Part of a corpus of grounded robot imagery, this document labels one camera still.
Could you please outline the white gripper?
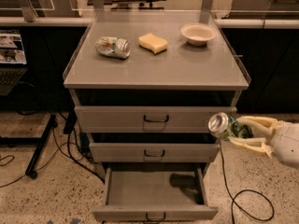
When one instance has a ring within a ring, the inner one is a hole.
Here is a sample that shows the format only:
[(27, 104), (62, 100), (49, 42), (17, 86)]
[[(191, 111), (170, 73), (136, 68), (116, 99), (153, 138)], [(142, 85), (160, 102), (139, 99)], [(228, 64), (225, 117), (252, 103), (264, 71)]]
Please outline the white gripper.
[(230, 143), (256, 154), (273, 158), (284, 165), (299, 168), (299, 124), (268, 117), (241, 116), (236, 119), (264, 136), (271, 137), (270, 146), (265, 138), (237, 138), (229, 136)]

